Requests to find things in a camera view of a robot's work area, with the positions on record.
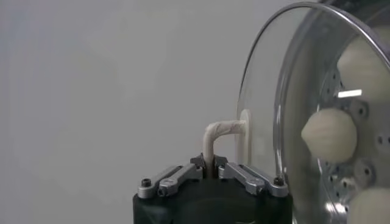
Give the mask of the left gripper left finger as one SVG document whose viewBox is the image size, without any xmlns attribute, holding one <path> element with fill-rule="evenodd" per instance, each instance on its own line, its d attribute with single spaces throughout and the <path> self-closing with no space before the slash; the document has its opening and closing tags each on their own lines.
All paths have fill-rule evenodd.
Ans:
<svg viewBox="0 0 390 224">
<path fill-rule="evenodd" d="M 191 158 L 184 166 L 171 166 L 157 175 L 143 178 L 138 186 L 139 198 L 169 197 L 178 193 L 180 186 L 188 180 L 201 180 L 204 177 L 202 154 Z"/>
</svg>

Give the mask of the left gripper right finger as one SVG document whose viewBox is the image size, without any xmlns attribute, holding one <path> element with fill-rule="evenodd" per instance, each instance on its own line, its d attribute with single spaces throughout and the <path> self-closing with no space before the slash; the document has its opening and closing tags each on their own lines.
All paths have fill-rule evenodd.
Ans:
<svg viewBox="0 0 390 224">
<path fill-rule="evenodd" d="M 288 185 L 281 176 L 270 176 L 256 167 L 228 162 L 225 157 L 215 156 L 214 166 L 218 178 L 238 181 L 251 195 L 266 191 L 273 197 L 287 197 Z"/>
</svg>

